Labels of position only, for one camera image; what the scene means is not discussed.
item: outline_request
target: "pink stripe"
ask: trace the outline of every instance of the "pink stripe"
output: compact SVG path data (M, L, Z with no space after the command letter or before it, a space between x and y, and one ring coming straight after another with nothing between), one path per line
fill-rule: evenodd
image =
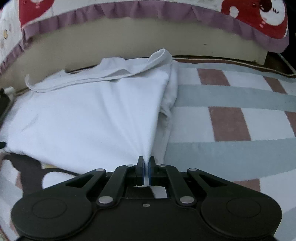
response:
M285 113L296 136L296 112L285 111Z
M15 234L18 236L17 230L15 229L15 226L13 225L12 221L10 220L10 228L15 232Z
M251 137L240 108L209 107L215 141L250 141Z
M222 70L198 69L198 75L203 85L225 85L230 86Z
M23 189L22 189L22 181L21 181L21 179L20 179L20 173L18 173L18 175L17 175L17 179L16 179L16 181L15 181L15 185L16 185L16 187L18 187L19 189L23 190Z
M247 181L236 181L234 183L260 192L260 180L259 179L252 179L252 180L247 180Z
M0 234L2 235L2 237L4 238L4 241L9 241L8 237L5 235L3 229L0 226Z
M266 82L269 84L270 88L272 89L273 92L278 92L282 94L287 94L279 80L271 78L271 77L266 77L264 76L264 79Z

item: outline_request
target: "cartoon character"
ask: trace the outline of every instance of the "cartoon character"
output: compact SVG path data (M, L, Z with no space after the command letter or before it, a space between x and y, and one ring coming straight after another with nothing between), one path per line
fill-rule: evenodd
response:
M283 0L224 0L221 12L272 38L280 39L287 33L288 17Z
M22 32L13 1L0 14L0 60L4 61L22 39Z
M21 26L40 17L53 5L54 0L19 0Z

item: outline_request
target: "white fabric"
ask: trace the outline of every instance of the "white fabric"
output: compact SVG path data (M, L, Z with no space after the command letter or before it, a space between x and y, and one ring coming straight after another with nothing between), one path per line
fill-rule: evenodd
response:
M163 163L177 66L162 49L149 59L108 58L77 74L63 70L35 86L27 78L34 91L18 103L6 150L77 173L114 171L151 154Z
M53 185L65 182L75 176L63 172L49 172L42 179L42 188L48 188Z

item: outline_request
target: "bed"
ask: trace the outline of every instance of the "bed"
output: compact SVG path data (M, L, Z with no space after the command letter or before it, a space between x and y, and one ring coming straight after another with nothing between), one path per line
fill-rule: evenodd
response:
M223 5L222 1L211 1L211 6L204 1L197 1L195 6L191 1L113 4L89 0L87 6L72 1L72 9L59 7L62 2L11 1L7 11L2 10L1 87L13 86L19 91L26 87L26 74L35 83L61 69L71 72L107 57L150 56L162 47L172 55L216 56L263 64L267 51L281 52L288 44L287 16L280 0L255 1L255 6L244 1L258 10L251 18L240 14L244 4L228 0ZM24 6L31 3L32 11L41 12L33 16L37 18L19 22ZM143 10L143 5L153 6L151 12L136 11ZM184 14L165 11L174 13L176 8L183 9ZM274 14L280 17L270 22ZM8 16L14 24L7 21ZM14 41L10 41L11 32L16 36ZM233 64L180 63L179 67L178 95L171 110L173 126L164 163L180 171L196 167L270 195L283 211L276 238L295 241L296 190L291 185L296 177L295 79ZM24 96L20 95L16 103L25 102ZM14 105L1 127L1 138L16 113ZM10 218L17 200L77 174L28 155L1 151L3 237L10 241L18 238ZM163 198L156 190L146 190L144 195Z
M275 237L295 240L295 79L231 64L180 63L179 67L164 163L179 171L199 168L270 195L283 212ZM26 95L18 99L1 136ZM12 241L17 238L10 220L15 202L77 173L27 155L2 152L2 159L0 225ZM143 195L164 198L153 189Z
M149 56L163 47L172 55L263 64L267 51L280 53L289 41L282 0L91 0L70 6L13 0L0 14L1 86L17 90L25 87L28 73L40 81L63 68L96 65L105 57Z

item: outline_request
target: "screw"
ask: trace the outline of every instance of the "screw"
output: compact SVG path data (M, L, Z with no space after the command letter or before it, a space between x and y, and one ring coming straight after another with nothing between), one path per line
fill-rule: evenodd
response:
M191 196L184 196L180 198L180 201L181 203L184 203L184 204L190 204L190 203L193 203L195 199Z
M102 196L99 198L99 203L102 203L102 204L108 204L108 203L111 203L112 201L113 201L113 198L110 196Z

